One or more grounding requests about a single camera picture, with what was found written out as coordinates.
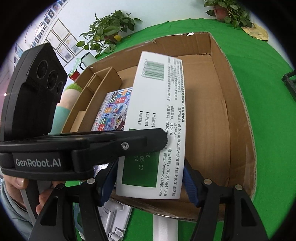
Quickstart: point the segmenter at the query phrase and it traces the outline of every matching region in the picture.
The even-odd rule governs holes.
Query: pink flower pot
[[[213,8],[214,8],[214,12],[215,12],[215,15],[216,15],[216,18],[218,21],[224,22],[224,18],[226,16],[229,16],[229,13],[226,8],[221,7],[219,5],[215,5],[215,6],[213,6]]]

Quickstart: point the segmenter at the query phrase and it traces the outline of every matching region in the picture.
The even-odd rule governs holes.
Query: metal bolt
[[[56,185],[56,189],[61,190],[64,188],[64,184],[60,183],[58,185]]]
[[[211,185],[212,184],[212,180],[211,179],[204,179],[204,184],[205,185]]]
[[[93,179],[93,178],[90,178],[90,179],[87,180],[88,184],[94,184],[95,182],[96,182],[96,180]]]
[[[123,143],[121,143],[121,148],[123,150],[127,150],[129,148],[129,144],[127,142],[123,142]]]
[[[236,184],[235,189],[240,191],[240,190],[242,190],[242,186],[240,184]]]

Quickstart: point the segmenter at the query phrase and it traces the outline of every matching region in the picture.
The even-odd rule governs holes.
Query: white mug
[[[81,58],[81,63],[79,64],[79,67],[83,70],[85,70],[85,68],[87,66],[90,66],[91,64],[95,63],[97,61],[97,59],[90,53],[88,52],[86,55],[84,55]]]

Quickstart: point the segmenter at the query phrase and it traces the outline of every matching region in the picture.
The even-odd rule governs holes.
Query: green tablecloth
[[[212,33],[242,89],[257,150],[254,204],[271,236],[288,212],[296,192],[296,103],[281,81],[291,71],[287,62],[268,43],[208,19],[165,22],[146,28],[123,39],[116,51],[161,36],[197,31]],[[178,240],[188,241],[194,226],[179,221]],[[222,226],[218,223],[215,240],[220,240]],[[152,241],[152,214],[134,210],[124,240]]]

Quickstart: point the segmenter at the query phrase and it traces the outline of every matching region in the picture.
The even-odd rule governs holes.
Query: sleeve
[[[1,203],[20,234],[28,240],[33,228],[29,214],[10,197],[4,181],[1,184]]]

